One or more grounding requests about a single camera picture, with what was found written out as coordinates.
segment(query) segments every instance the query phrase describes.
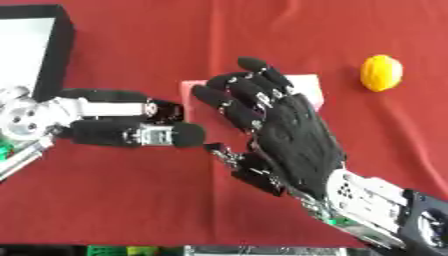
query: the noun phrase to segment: black box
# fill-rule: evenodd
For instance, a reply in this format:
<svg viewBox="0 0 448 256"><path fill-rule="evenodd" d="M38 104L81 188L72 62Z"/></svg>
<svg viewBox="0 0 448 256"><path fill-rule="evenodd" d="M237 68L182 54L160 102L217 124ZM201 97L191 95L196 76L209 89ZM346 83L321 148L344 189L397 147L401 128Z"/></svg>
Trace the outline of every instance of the black box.
<svg viewBox="0 0 448 256"><path fill-rule="evenodd" d="M26 86L38 102L56 96L74 34L60 5L0 6L0 88Z"/></svg>

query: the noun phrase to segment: robotic hand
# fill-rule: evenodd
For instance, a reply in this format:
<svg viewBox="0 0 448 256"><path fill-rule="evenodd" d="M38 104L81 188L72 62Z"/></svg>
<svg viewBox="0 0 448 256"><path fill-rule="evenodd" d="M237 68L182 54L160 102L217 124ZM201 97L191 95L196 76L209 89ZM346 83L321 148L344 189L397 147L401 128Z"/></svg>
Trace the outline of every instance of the robotic hand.
<svg viewBox="0 0 448 256"><path fill-rule="evenodd" d="M121 147L202 145L202 128L183 119L181 105L139 92L65 89L36 102L26 87L1 89L0 181L42 156L56 138Z"/></svg>
<svg viewBox="0 0 448 256"><path fill-rule="evenodd" d="M345 154L307 99L275 68L239 58L247 72L212 78L192 93L251 135L248 152L206 148L246 183L280 196L383 255L448 255L448 203L345 168Z"/></svg>

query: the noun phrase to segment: red table surface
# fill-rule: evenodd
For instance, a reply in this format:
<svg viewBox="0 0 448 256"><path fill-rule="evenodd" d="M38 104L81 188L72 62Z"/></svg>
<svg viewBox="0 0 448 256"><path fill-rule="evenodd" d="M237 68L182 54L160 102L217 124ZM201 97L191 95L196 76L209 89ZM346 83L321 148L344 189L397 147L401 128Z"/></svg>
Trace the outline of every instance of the red table surface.
<svg viewBox="0 0 448 256"><path fill-rule="evenodd" d="M41 3L1 0L0 3ZM180 102L182 80L236 70L240 55L317 73L321 111L348 167L447 199L448 2L444 0L60 0L77 38L66 87L140 90ZM401 85L364 89L389 54ZM0 186L0 243L357 245L297 202L211 171L199 148L59 141Z"/></svg>

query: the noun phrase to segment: black glove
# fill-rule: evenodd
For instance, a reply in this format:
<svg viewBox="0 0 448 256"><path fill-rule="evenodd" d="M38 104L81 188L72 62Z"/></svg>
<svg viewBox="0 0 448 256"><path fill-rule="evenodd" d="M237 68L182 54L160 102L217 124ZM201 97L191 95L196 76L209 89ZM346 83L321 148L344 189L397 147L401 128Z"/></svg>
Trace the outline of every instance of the black glove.
<svg viewBox="0 0 448 256"><path fill-rule="evenodd" d="M212 78L192 93L217 109L233 125L252 135L248 152L232 153L222 144L208 145L234 168L233 175L279 195L282 187L322 199L329 174L344 153L302 94L273 67L254 58L239 58L248 72Z"/></svg>

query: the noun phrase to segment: yellow ball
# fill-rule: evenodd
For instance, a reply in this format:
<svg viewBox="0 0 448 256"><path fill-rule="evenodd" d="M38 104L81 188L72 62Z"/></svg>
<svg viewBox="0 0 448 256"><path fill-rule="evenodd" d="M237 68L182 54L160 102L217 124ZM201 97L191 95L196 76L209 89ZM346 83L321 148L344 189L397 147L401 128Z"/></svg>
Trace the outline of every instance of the yellow ball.
<svg viewBox="0 0 448 256"><path fill-rule="evenodd" d="M394 88L401 81L403 66L387 55L375 55L361 66L361 82L374 92Z"/></svg>

